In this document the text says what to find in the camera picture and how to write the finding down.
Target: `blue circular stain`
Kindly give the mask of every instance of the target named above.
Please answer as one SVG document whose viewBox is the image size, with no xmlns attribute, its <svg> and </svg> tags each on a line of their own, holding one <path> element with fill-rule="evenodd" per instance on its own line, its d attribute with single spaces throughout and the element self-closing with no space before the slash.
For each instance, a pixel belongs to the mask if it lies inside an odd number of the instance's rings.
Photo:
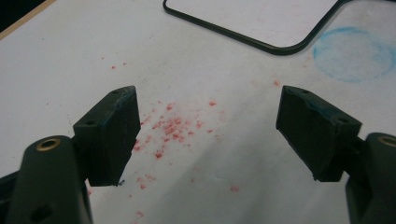
<svg viewBox="0 0 396 224">
<path fill-rule="evenodd" d="M 318 69 L 345 82 L 383 77 L 396 67 L 395 48 L 355 27 L 343 27 L 323 34 L 314 46 Z"/>
</svg>

